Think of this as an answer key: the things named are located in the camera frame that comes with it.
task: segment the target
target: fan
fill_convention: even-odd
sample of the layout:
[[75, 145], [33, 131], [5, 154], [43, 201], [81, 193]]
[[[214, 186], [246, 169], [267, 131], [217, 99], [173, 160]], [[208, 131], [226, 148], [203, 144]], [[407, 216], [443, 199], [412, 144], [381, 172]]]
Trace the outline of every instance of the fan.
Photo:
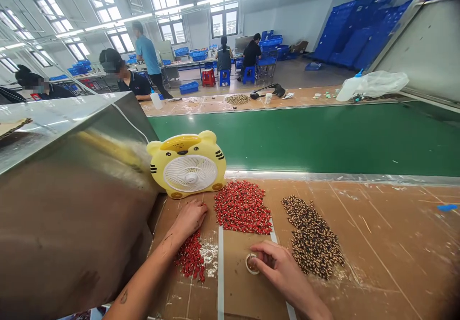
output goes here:
[[216, 135], [179, 135], [147, 145], [152, 156], [153, 179], [174, 199], [203, 191], [218, 191], [224, 185], [225, 156], [216, 144]]

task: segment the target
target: white plastic bottle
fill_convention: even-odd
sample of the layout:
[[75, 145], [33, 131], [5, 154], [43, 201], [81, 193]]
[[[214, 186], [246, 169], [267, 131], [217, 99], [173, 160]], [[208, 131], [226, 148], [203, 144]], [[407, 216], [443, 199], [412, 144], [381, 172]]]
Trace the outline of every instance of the white plastic bottle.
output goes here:
[[353, 78], [347, 79], [339, 94], [336, 97], [337, 101], [345, 102], [353, 97], [353, 94], [359, 92], [362, 89], [362, 79], [363, 70], [358, 72]]
[[161, 103], [160, 96], [156, 92], [152, 92], [150, 94], [150, 98], [152, 99], [155, 109], [163, 108], [163, 103]]

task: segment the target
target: pile of red beads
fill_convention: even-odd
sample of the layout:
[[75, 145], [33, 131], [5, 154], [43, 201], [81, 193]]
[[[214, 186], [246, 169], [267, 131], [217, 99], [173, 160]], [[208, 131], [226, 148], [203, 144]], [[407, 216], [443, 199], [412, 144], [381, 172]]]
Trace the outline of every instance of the pile of red beads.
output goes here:
[[226, 230], [269, 235], [270, 210], [264, 206], [265, 191], [249, 181], [232, 181], [215, 196], [217, 222]]
[[205, 266], [200, 248], [200, 229], [198, 229], [184, 242], [177, 253], [174, 264], [182, 266], [182, 273], [185, 277], [193, 276], [193, 279], [196, 279], [199, 276], [199, 280], [203, 283], [205, 281]]

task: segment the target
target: plastic bag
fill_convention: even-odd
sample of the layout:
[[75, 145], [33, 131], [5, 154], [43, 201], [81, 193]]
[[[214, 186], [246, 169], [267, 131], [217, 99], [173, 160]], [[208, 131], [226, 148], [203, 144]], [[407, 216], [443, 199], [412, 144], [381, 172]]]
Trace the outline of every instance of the plastic bag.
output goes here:
[[361, 81], [359, 93], [369, 97], [380, 97], [402, 90], [409, 83], [409, 78], [404, 72], [375, 71], [362, 76]]

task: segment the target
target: tape roll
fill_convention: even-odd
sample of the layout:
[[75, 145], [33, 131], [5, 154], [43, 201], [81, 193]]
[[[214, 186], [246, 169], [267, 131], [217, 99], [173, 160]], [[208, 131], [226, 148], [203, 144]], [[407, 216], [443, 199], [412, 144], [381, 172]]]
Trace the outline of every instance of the tape roll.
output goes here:
[[246, 256], [246, 259], [244, 260], [245, 263], [246, 263], [246, 268], [248, 269], [249, 273], [250, 274], [259, 274], [260, 271], [257, 269], [256, 266], [252, 265], [251, 268], [249, 267], [249, 265], [251, 265], [251, 263], [249, 262], [249, 260], [251, 258], [257, 258], [257, 256], [253, 253], [249, 253], [247, 256]]

